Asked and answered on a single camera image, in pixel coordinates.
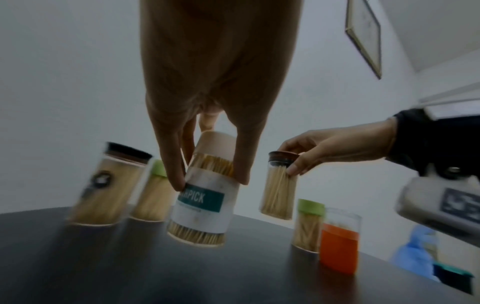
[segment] orange container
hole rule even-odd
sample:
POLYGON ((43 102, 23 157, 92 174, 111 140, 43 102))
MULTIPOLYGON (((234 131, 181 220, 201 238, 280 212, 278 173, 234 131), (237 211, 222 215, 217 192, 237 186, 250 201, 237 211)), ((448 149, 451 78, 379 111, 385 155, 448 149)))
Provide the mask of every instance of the orange container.
POLYGON ((355 274, 359 260, 361 218, 338 209, 327 209, 321 232, 320 263, 333 270, 355 274))

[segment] white device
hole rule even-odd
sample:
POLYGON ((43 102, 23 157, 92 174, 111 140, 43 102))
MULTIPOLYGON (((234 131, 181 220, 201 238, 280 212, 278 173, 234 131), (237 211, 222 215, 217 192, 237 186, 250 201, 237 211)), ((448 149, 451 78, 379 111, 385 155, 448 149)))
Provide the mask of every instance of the white device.
MULTIPOLYGON (((432 119, 480 115, 480 100, 427 105, 432 119)), ((449 168, 451 174, 459 168, 449 168)), ((433 164, 426 175, 406 185, 395 207, 402 217, 480 247, 480 186, 476 177, 439 176, 433 164)))

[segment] black table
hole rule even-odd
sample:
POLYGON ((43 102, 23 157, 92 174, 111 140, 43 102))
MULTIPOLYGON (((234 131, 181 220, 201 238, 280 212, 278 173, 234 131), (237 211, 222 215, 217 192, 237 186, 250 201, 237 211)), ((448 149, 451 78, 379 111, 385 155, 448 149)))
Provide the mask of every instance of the black table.
POLYGON ((355 277, 290 246, 292 230, 235 216, 221 248, 163 223, 66 226, 68 208, 0 215, 0 303, 475 303, 362 254, 355 277))

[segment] blue plastic bag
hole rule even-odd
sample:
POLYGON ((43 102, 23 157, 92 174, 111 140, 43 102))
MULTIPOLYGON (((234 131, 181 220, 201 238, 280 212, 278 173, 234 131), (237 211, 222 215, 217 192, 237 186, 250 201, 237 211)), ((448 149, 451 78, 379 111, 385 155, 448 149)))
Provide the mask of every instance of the blue plastic bag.
POLYGON ((418 275, 440 282, 434 276, 434 259, 424 249, 423 243, 436 244, 433 230, 417 225, 410 235, 410 242, 400 247, 390 259, 390 263, 418 275))

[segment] wooden frame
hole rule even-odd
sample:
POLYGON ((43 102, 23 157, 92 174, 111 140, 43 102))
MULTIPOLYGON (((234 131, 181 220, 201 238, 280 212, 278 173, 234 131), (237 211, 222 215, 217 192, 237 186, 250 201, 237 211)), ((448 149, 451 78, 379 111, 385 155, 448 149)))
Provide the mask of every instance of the wooden frame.
POLYGON ((382 78, 382 35, 381 35, 381 27, 380 23, 375 17, 372 9, 370 8, 369 3, 367 0, 348 0, 347 5, 347 13, 346 13, 346 25, 345 25, 345 32, 350 37, 350 40, 356 46, 356 48, 360 51, 363 58, 365 58, 368 65, 371 67, 375 75, 378 79, 382 78), (353 10, 354 10, 354 3, 363 2, 364 5, 367 7, 369 14, 371 15, 373 21, 376 23, 378 27, 378 58, 377 62, 371 57, 371 54, 367 52, 364 45, 362 44, 361 40, 359 39, 358 35, 355 34, 354 23, 353 23, 353 10))

